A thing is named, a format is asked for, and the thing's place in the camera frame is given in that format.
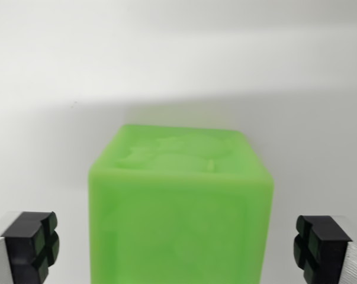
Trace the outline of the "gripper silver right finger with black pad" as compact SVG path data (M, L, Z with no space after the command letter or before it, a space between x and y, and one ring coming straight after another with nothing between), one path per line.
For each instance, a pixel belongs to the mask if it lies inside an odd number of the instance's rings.
M300 215L294 260L307 283L357 283L357 224L337 215Z

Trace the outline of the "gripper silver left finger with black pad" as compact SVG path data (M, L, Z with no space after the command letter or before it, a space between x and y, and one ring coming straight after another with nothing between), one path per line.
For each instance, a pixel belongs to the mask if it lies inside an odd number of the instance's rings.
M44 283L60 247L55 212L9 212L0 219L0 283Z

